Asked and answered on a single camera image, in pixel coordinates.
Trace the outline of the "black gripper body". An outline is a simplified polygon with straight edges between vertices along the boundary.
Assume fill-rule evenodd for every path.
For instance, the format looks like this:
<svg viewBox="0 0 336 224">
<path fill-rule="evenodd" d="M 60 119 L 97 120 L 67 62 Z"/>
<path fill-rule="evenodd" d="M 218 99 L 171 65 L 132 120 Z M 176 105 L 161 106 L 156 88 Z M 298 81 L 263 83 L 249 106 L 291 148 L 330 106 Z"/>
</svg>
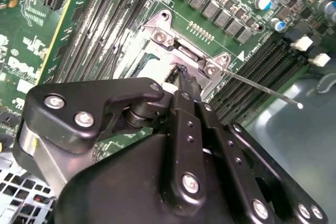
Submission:
<svg viewBox="0 0 336 224">
<path fill-rule="evenodd" d="M 193 216 L 176 215 L 161 192 L 169 153 L 167 136 L 148 136 L 82 170 L 63 188 L 54 223 L 249 223 L 207 153 L 206 201 Z"/>
</svg>

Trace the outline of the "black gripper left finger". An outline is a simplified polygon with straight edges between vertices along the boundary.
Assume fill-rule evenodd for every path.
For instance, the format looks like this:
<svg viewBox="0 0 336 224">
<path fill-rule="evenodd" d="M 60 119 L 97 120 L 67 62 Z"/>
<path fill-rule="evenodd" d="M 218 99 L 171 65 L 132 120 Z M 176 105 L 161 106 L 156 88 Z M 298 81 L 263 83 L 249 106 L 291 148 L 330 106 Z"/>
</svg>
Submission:
<svg viewBox="0 0 336 224">
<path fill-rule="evenodd" d="M 159 84 L 142 77 L 42 84 L 29 90 L 15 146 L 56 194 L 82 170 L 148 136 L 169 138 L 161 192 L 171 208 L 206 199 L 201 121 L 183 70 Z"/>
</svg>

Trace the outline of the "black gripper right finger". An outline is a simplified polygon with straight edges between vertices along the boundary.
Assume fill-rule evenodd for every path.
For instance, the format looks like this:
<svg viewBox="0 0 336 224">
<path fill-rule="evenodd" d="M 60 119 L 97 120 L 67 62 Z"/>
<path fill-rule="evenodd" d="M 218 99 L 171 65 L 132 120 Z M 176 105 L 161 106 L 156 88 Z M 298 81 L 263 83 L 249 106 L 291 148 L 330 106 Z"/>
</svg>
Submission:
<svg viewBox="0 0 336 224">
<path fill-rule="evenodd" d="M 205 142 L 224 175 L 224 192 L 236 223 L 328 223 L 315 200 L 240 125 L 223 126 L 201 101 L 194 76 L 183 70 L 183 89 L 197 104 Z"/>
</svg>

